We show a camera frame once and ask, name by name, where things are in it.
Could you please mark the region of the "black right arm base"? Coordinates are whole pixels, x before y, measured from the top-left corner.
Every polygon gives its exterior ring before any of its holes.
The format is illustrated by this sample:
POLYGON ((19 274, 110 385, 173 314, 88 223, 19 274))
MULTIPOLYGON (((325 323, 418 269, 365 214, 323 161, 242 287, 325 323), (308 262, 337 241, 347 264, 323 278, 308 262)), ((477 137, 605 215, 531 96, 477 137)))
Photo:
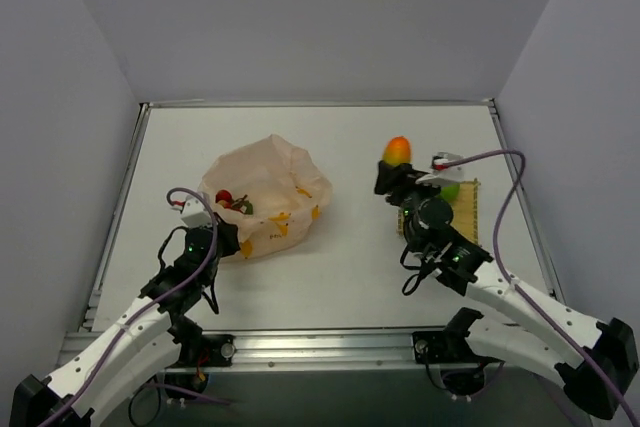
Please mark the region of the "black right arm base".
POLYGON ((432 387, 452 400, 471 402, 501 374, 504 362, 472 352, 467 342, 444 330, 412 333, 414 359, 432 387))

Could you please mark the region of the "orange green fake mango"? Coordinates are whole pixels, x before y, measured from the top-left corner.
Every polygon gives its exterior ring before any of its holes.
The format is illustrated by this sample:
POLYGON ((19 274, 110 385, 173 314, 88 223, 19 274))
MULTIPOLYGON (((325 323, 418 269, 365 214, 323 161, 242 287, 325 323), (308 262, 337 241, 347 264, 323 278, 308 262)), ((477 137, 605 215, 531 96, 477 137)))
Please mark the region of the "orange green fake mango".
POLYGON ((411 144, 404 136, 392 138, 386 145, 382 155, 382 161, 392 167, 409 164, 411 158, 411 144))

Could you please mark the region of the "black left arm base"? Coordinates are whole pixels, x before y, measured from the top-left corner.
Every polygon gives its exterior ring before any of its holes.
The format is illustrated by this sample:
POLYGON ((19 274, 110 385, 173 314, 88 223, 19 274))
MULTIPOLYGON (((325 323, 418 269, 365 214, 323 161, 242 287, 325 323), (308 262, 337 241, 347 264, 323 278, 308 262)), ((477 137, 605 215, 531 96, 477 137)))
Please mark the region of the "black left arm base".
POLYGON ((183 347, 179 359, 164 374, 163 388, 169 398, 195 400, 210 382, 211 368, 229 368, 235 355, 234 337, 228 334, 204 336, 183 347))

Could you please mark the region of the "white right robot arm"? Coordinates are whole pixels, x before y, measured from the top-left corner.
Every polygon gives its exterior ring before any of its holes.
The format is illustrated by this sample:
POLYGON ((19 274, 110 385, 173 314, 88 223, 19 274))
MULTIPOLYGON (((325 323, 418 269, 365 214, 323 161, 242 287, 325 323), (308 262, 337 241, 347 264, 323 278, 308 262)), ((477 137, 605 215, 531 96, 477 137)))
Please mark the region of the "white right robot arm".
POLYGON ((639 370, 634 332, 623 321, 582 314, 509 272, 497 252, 468 240, 453 225, 442 187, 457 183, 461 159, 440 154, 429 171, 381 160, 374 187, 399 209, 406 245, 402 255, 416 264, 402 287, 415 292, 432 278, 492 309, 509 324, 491 324, 485 313, 462 308, 443 329, 444 347, 455 359, 495 359, 516 365, 560 386, 574 405, 610 420, 623 409, 639 423, 624 395, 639 370))

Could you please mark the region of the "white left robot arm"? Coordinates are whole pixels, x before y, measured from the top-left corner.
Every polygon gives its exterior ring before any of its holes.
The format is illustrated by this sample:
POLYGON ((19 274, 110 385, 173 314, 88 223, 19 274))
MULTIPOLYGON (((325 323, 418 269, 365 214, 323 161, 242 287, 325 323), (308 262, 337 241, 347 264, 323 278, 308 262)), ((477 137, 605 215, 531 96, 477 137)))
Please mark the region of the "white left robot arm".
POLYGON ((213 291, 218 263, 239 249, 236 227, 223 221, 186 229, 183 253, 111 327, 44 379, 30 375, 16 387, 10 425, 99 426, 153 375, 214 353, 215 342, 187 313, 201 300, 219 309, 213 291))

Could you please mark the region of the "translucent banana print plastic bag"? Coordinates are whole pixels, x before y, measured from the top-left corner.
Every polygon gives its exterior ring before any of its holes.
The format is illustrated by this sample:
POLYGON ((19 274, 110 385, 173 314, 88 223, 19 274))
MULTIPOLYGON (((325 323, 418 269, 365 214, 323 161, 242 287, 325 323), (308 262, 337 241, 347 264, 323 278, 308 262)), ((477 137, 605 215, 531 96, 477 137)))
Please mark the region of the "translucent banana print plastic bag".
POLYGON ((222 220, 238 228, 240 250, 229 262, 255 260, 301 243, 333 194, 309 152, 275 134, 219 156, 198 190, 222 220), (221 189, 234 197, 247 194, 254 214, 216 204, 221 189))

